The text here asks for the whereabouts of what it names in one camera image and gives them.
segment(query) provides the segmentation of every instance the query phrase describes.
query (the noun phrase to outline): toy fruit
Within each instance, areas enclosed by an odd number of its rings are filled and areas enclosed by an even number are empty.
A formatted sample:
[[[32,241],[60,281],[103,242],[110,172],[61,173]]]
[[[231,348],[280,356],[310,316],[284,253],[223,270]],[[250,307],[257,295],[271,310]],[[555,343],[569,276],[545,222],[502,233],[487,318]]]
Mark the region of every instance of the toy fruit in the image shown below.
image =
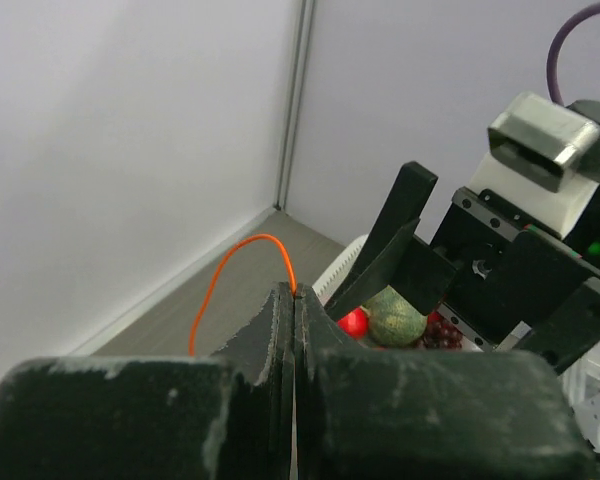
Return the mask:
[[[462,333],[438,312],[433,312],[429,315],[427,327],[418,342],[424,348],[461,350]]]
[[[408,347],[427,327],[427,317],[391,287],[378,293],[365,307],[369,310],[369,335],[385,347]]]
[[[367,314],[358,307],[338,320],[338,325],[340,325],[340,328],[350,336],[358,339],[367,334],[367,331],[369,330],[369,319]]]

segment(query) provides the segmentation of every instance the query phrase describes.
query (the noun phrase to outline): red fruit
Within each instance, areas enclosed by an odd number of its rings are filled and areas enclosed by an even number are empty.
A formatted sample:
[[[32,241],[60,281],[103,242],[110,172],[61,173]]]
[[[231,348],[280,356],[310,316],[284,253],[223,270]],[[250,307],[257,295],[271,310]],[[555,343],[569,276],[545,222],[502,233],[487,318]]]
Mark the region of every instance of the red fruit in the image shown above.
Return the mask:
[[[437,337],[440,334],[442,326],[439,323],[429,323],[425,330],[425,334],[429,337]]]
[[[443,338],[448,338],[453,333],[453,330],[455,330],[453,327],[449,327],[448,325],[442,324],[442,326],[440,327],[440,335]]]
[[[455,329],[455,332],[453,332],[453,340],[457,343],[462,342],[464,335],[462,335],[462,332],[458,329]]]
[[[427,317],[427,323],[438,323],[442,321],[444,317],[440,315],[438,312],[431,312]]]
[[[361,308],[349,312],[340,320],[338,325],[353,338],[362,338],[369,331],[369,319]]]

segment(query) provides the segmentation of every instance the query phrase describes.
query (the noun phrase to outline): red ball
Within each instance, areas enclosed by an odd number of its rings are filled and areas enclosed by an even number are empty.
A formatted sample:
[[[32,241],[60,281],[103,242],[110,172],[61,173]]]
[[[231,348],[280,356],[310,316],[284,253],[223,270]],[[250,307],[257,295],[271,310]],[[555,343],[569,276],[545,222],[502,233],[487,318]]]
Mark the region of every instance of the red ball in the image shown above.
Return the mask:
[[[340,320],[338,325],[353,338],[362,338],[369,331],[369,319],[361,308],[349,312]]]

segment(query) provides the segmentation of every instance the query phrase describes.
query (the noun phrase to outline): green light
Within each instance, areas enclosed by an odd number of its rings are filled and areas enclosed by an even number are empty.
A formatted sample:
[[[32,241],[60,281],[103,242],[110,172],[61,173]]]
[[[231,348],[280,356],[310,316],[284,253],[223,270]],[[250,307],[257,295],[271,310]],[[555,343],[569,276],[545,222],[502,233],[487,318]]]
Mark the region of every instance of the green light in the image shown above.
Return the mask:
[[[587,249],[587,253],[589,255],[599,256],[600,255],[600,242],[593,242],[591,245],[589,245],[589,248]]]

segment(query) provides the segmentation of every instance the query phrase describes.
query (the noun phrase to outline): orange wire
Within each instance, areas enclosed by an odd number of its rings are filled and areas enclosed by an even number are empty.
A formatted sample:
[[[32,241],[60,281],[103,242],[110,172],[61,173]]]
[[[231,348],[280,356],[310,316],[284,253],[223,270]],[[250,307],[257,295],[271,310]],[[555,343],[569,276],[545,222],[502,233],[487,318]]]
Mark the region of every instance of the orange wire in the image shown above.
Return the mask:
[[[259,233],[249,238],[245,238],[241,242],[236,243],[233,247],[231,247],[231,250],[229,250],[224,256],[224,258],[220,262],[220,265],[218,265],[218,268],[216,268],[216,273],[213,274],[213,278],[211,279],[211,283],[209,284],[207,294],[204,297],[202,306],[200,307],[198,315],[196,315],[196,319],[194,320],[193,326],[191,327],[191,333],[189,334],[189,355],[191,355],[192,357],[194,355],[194,346],[196,342],[196,333],[198,332],[198,325],[200,324],[200,319],[202,318],[202,315],[204,315],[204,311],[207,309],[207,305],[209,305],[209,300],[211,300],[211,295],[213,294],[213,289],[216,286],[216,282],[218,281],[220,272],[222,272],[222,269],[226,265],[227,261],[229,261],[229,258],[231,258],[231,256],[234,253],[236,253],[245,245],[249,245],[251,242],[255,242],[256,240],[269,240],[276,244],[276,246],[280,250],[280,253],[282,254],[284,264],[287,267],[287,274],[289,275],[289,284],[291,285],[291,293],[295,296],[297,287],[296,276],[293,273],[293,266],[291,265],[291,258],[289,258],[289,253],[287,252],[287,249],[284,248],[284,245],[280,240],[278,240],[273,235],[269,235],[267,233]]]

